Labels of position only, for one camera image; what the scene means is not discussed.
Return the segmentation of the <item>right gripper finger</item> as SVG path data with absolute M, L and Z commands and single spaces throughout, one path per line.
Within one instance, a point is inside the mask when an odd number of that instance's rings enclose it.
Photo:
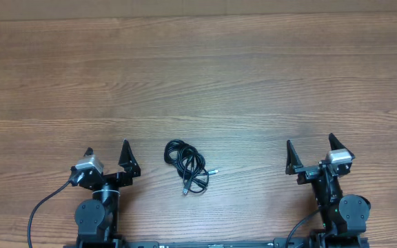
M 303 164 L 294 149 L 294 146 L 290 140 L 287 140 L 287 160 L 286 160 L 286 168 L 285 173 L 288 175 L 292 175 L 296 173 L 296 170 L 303 167 Z
M 346 149 L 346 147 L 336 138 L 333 133 L 329 134 L 328 139 L 332 151 Z

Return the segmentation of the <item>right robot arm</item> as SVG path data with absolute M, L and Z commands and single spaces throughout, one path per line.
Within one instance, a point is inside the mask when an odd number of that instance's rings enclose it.
M 318 208 L 299 221 L 285 239 L 285 247 L 368 247 L 366 232 L 371 203 L 363 196 L 344 195 L 339 178 L 351 171 L 355 155 L 334 134 L 329 134 L 330 150 L 317 165 L 304 166 L 290 140 L 287 141 L 285 173 L 296 175 L 299 185 L 312 186 Z M 306 238 L 294 234 L 319 214 L 323 227 L 310 231 Z

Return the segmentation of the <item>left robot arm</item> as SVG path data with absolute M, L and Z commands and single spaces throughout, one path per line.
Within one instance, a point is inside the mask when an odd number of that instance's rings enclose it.
M 124 140 L 118 166 L 123 169 L 105 174 L 104 165 L 87 148 L 84 156 L 71 167 L 70 184 L 88 189 L 91 199 L 83 201 L 74 214 L 78 226 L 77 247 L 127 247 L 125 238 L 118 233 L 120 188 L 133 184 L 141 175 L 130 144 Z

